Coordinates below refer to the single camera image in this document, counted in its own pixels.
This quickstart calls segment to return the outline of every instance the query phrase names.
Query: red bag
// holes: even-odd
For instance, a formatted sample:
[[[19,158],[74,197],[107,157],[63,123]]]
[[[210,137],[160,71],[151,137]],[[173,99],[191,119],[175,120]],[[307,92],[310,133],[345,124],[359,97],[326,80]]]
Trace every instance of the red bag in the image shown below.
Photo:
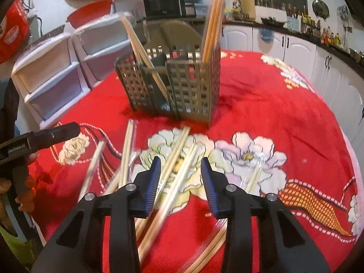
[[[27,14],[15,0],[0,23],[0,64],[9,60],[30,34]]]

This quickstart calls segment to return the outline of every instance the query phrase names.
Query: metal screw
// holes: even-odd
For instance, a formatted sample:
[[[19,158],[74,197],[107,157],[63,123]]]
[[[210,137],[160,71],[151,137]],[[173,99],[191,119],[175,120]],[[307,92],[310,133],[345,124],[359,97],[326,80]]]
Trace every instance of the metal screw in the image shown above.
[[[268,194],[266,195],[266,197],[267,197],[267,199],[268,199],[269,201],[276,201],[276,200],[277,200],[277,195],[276,195],[276,194],[274,194],[274,193],[268,193]]]
[[[127,184],[126,187],[125,187],[125,189],[127,191],[134,191],[136,188],[137,188],[137,186],[134,185],[134,184]]]
[[[95,198],[95,194],[94,193],[87,193],[86,195],[85,195],[85,200],[87,200],[87,201],[91,201],[91,200],[93,200]]]
[[[235,191],[236,191],[236,186],[235,186],[235,185],[230,184],[230,185],[227,185],[227,186],[225,187],[225,189],[226,189],[228,192],[235,192]]]

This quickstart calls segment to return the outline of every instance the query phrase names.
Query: table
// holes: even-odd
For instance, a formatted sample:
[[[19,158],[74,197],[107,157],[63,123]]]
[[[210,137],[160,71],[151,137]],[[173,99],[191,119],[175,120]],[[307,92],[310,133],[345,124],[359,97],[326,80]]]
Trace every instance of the table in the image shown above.
[[[208,157],[214,169],[239,185],[254,152],[263,152],[268,160],[253,193],[276,193],[313,238],[331,270],[343,262],[362,230],[359,209],[364,190],[356,158],[333,113],[311,85],[280,60],[251,52],[222,51],[221,57],[220,100],[210,128],[132,112],[115,73],[62,118],[60,124],[78,122],[82,134],[42,150],[30,167],[36,180],[33,216],[46,239],[76,204],[101,139],[107,146],[90,190],[99,194],[108,184],[119,166],[127,120],[132,118],[137,123],[135,149],[141,150],[133,175],[147,169],[154,156],[163,162],[184,125],[191,127],[184,151],[198,141],[204,144],[142,264],[143,272],[185,272],[195,253],[216,235],[219,227],[206,202],[201,159]],[[253,233],[257,235],[255,225]],[[257,239],[253,250],[257,272]],[[105,245],[104,272],[107,254]],[[223,247],[202,272],[219,272],[222,255]]]

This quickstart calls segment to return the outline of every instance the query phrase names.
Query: cabinet door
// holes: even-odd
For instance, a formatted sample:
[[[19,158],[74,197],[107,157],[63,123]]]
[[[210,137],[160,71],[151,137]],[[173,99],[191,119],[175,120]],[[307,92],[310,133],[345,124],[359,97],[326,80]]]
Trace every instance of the cabinet door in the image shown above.
[[[342,121],[342,128],[349,140],[354,141],[358,135],[359,125],[362,122],[364,79],[349,67],[346,70],[345,77],[348,81],[348,88],[343,109],[345,118]]]
[[[316,45],[293,36],[286,36],[284,61],[309,79],[315,62]]]
[[[259,29],[253,28],[253,51],[283,60],[285,37],[286,35],[273,31],[273,42],[266,43],[262,40]]]
[[[322,91],[327,82],[327,61],[330,57],[329,53],[318,47],[315,56],[315,63],[312,71],[311,77],[307,77],[307,80],[310,81],[312,86],[322,94]]]
[[[253,28],[248,26],[223,26],[221,48],[232,51],[253,50]]]
[[[339,92],[343,93],[343,88],[348,88],[348,82],[343,82],[343,77],[345,77],[347,69],[348,66],[335,56],[330,55],[327,59],[326,76],[322,81],[323,84],[320,87],[320,93],[334,113],[338,110],[337,105],[339,105],[334,100],[341,98],[337,94]]]
[[[359,130],[355,139],[351,142],[355,155],[359,162],[361,175],[364,177],[364,119],[359,124]]]

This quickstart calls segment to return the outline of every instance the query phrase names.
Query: cutting board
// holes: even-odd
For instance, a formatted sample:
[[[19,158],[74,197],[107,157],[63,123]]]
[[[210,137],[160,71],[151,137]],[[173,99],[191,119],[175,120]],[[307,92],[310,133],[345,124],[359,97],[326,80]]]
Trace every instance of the cutting board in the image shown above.
[[[243,13],[249,15],[250,20],[255,20],[255,2],[254,0],[240,0]]]

